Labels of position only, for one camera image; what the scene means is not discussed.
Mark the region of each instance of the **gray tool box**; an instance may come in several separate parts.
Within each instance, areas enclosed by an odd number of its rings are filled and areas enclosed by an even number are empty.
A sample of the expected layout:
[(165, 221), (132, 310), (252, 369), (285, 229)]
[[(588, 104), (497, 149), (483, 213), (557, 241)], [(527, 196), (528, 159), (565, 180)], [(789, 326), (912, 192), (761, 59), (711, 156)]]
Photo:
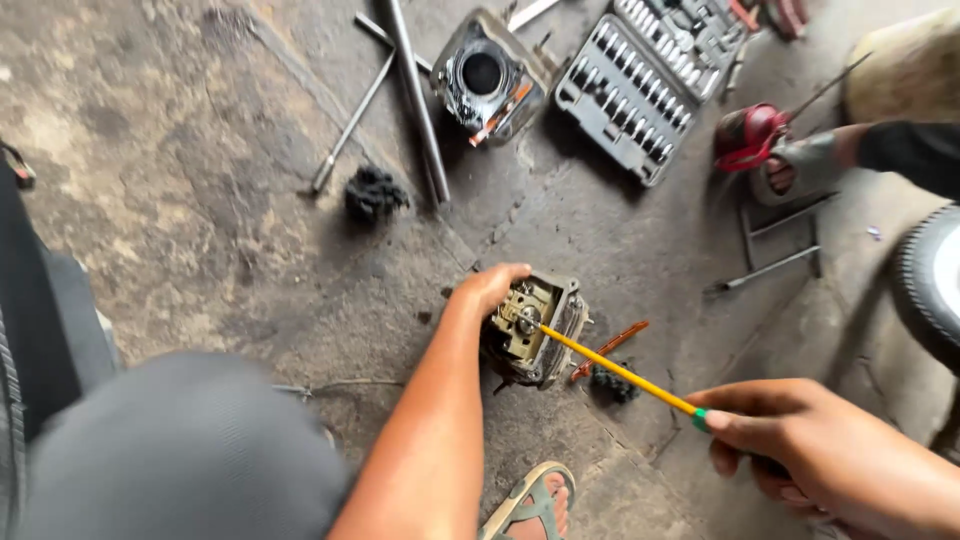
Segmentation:
[(652, 187), (747, 31), (722, 0), (614, 0), (612, 11), (557, 83), (554, 101)]

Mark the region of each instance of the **wheel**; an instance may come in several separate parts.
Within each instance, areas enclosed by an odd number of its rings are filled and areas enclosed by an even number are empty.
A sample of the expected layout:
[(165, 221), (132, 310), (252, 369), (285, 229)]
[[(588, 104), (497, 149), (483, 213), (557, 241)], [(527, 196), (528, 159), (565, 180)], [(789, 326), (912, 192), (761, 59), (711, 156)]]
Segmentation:
[(960, 374), (960, 206), (933, 212), (900, 242), (894, 303), (924, 348)]

